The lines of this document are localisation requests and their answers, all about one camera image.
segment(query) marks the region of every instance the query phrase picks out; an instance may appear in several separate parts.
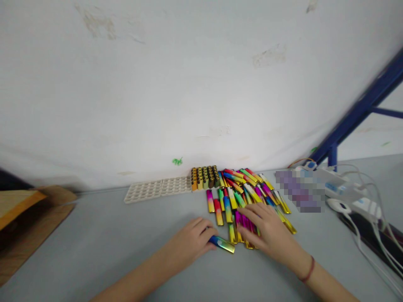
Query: bracelet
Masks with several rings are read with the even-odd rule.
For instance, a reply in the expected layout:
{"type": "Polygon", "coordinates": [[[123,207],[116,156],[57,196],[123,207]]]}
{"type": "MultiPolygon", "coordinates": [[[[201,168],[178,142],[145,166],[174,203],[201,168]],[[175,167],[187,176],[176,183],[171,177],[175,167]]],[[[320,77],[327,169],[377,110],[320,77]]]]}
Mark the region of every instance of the bracelet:
{"type": "Polygon", "coordinates": [[[314,271],[315,259],[314,259],[313,256],[311,256],[311,257],[312,257],[312,263],[311,263],[311,268],[310,268],[310,270],[309,270],[309,273],[308,273],[308,275],[307,275],[305,278],[300,279],[303,283],[305,283],[305,282],[308,281],[308,279],[309,279],[309,278],[311,277],[311,275],[312,275],[312,272],[314,271]]]}

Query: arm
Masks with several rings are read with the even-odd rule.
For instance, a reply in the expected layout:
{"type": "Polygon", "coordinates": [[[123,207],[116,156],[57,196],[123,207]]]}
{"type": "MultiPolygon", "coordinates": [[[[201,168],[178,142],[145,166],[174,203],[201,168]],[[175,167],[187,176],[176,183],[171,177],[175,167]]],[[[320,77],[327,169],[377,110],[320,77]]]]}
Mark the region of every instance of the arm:
{"type": "MultiPolygon", "coordinates": [[[[248,217],[261,233],[261,237],[258,237],[239,226],[237,230],[246,240],[287,266],[298,278],[303,279],[309,274],[311,256],[296,242],[273,207],[255,203],[239,208],[238,211],[248,217]]],[[[358,301],[319,263],[315,263],[305,283],[323,301],[358,301]]]]}
{"type": "Polygon", "coordinates": [[[201,217],[191,220],[158,252],[92,301],[141,301],[201,255],[215,250],[208,242],[213,235],[218,232],[210,220],[201,217]]]}

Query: hand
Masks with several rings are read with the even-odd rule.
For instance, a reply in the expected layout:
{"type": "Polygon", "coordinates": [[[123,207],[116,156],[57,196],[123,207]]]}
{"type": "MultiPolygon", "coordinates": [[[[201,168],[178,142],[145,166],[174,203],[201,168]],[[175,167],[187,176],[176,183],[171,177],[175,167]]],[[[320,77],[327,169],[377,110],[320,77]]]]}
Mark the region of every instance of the hand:
{"type": "Polygon", "coordinates": [[[243,238],[287,266],[299,278],[309,272],[311,256],[294,239],[272,206],[254,203],[238,208],[238,211],[248,217],[261,234],[258,237],[242,226],[237,226],[243,238]]]}
{"type": "Polygon", "coordinates": [[[213,235],[218,235],[218,231],[210,220],[202,217],[193,219],[153,257],[158,259],[166,277],[170,278],[183,271],[209,250],[215,250],[216,246],[208,242],[213,235]]]}

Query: gray table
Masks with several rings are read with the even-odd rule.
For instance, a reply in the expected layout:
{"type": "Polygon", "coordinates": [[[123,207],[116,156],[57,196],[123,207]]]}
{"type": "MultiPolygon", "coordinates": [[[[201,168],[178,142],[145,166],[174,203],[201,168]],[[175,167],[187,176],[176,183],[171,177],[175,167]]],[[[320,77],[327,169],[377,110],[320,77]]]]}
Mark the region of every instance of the gray table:
{"type": "MultiPolygon", "coordinates": [[[[275,184],[273,171],[265,172],[275,184]]],[[[208,214],[205,191],[126,205],[126,189],[80,195],[70,216],[0,289],[0,301],[87,301],[161,247],[188,220],[208,214]]],[[[288,218],[295,238],[362,301],[398,301],[330,210],[288,218]]],[[[228,238],[228,228],[218,227],[228,238]]],[[[365,250],[378,259],[366,247],[365,250]]],[[[209,252],[148,301],[312,301],[290,271],[257,250],[209,252]]]]}

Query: cardboard box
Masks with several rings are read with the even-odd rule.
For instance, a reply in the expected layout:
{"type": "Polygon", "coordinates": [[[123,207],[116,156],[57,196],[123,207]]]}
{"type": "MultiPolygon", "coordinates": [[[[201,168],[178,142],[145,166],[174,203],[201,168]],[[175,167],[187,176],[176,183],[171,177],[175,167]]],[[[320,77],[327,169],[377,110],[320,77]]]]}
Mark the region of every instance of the cardboard box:
{"type": "Polygon", "coordinates": [[[0,191],[0,286],[70,214],[77,199],[60,187],[0,191]]]}

